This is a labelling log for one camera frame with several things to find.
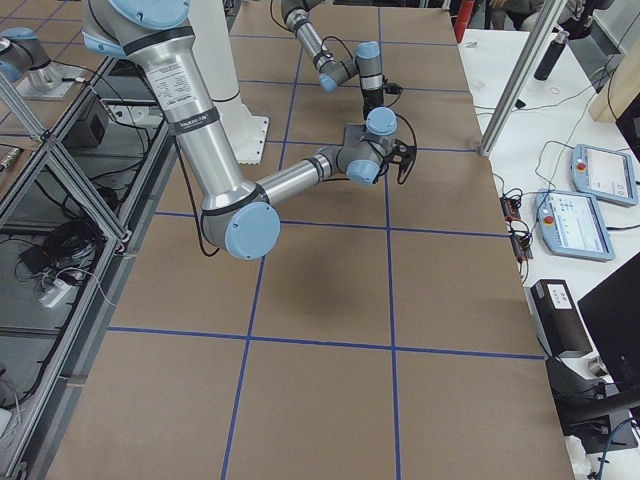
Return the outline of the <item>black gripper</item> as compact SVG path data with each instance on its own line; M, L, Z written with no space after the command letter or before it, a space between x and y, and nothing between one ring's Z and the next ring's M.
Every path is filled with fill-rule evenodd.
M378 107L384 106L384 90L383 89L362 89L361 95L363 99L363 115L368 116L369 113Z

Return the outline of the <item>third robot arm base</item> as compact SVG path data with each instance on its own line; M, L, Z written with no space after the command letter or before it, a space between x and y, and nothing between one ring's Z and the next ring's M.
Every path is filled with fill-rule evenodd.
M1 74L29 100L59 101L71 89L39 37L27 27L1 32Z

